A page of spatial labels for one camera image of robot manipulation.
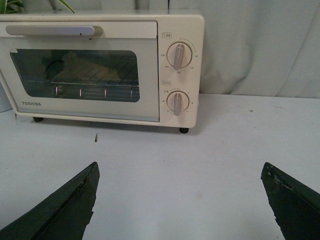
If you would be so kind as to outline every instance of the oven foot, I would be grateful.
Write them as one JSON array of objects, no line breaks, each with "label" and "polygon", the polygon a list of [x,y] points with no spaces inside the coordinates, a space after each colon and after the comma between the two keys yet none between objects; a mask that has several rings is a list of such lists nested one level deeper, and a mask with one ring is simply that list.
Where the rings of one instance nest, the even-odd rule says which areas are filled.
[{"label": "oven foot", "polygon": [[43,117],[36,117],[36,116],[33,117],[33,120],[34,120],[36,123],[41,122],[43,119],[44,119]]},{"label": "oven foot", "polygon": [[180,127],[180,133],[187,134],[189,132],[189,128]]}]

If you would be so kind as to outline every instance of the glass window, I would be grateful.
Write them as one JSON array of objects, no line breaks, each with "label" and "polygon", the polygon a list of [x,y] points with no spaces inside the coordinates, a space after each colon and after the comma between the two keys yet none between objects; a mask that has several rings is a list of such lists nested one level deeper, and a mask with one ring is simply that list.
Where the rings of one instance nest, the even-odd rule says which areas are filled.
[{"label": "glass window", "polygon": [[127,50],[15,49],[11,58],[31,97],[137,102],[137,56]]}]

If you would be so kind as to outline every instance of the white table surface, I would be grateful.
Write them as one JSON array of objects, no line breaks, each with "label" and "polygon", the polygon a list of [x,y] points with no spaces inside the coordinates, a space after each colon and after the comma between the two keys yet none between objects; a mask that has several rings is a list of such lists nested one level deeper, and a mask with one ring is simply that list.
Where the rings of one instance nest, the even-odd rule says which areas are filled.
[{"label": "white table surface", "polygon": [[320,99],[201,94],[187,134],[2,112],[0,228],[94,161],[84,240],[283,240],[261,171],[320,192]]}]

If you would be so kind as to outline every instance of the white toaster oven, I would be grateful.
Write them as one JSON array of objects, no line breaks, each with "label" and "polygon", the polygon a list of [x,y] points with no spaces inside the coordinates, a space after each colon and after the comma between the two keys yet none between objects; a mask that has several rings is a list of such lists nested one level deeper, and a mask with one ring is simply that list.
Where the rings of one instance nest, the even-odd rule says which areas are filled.
[{"label": "white toaster oven", "polygon": [[196,124],[204,19],[195,10],[0,15],[0,80],[17,115]]}]

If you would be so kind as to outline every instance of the dark green object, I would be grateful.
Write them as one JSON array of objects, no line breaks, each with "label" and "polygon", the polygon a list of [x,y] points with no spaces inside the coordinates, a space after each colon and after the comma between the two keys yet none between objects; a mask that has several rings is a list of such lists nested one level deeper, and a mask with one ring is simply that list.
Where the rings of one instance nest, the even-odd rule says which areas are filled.
[{"label": "dark green object", "polygon": [[320,240],[320,194],[266,162],[261,179],[286,240]]},{"label": "dark green object", "polygon": [[0,231],[0,240],[81,240],[93,214],[96,162]]}]

